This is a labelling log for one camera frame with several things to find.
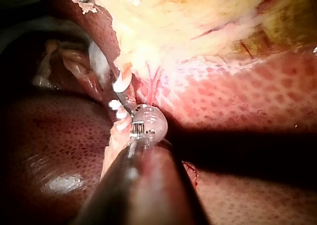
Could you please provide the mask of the right arm instrument jaw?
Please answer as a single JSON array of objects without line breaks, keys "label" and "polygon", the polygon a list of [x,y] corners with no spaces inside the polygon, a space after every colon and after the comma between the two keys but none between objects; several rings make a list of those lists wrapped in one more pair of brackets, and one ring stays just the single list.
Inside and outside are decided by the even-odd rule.
[{"label": "right arm instrument jaw", "polygon": [[115,92],[114,95],[116,99],[119,100],[124,109],[131,115],[131,117],[135,116],[135,100],[132,96],[128,94],[128,90],[126,89],[123,92]]}]

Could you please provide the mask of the right arm instrument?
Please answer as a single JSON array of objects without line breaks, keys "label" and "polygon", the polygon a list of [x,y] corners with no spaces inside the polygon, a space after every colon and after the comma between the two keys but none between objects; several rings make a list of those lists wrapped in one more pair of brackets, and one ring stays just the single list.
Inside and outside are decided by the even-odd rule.
[{"label": "right arm instrument", "polygon": [[137,105],[132,110],[130,137],[145,143],[145,147],[160,142],[167,134],[168,123],[162,111],[151,105]]}]

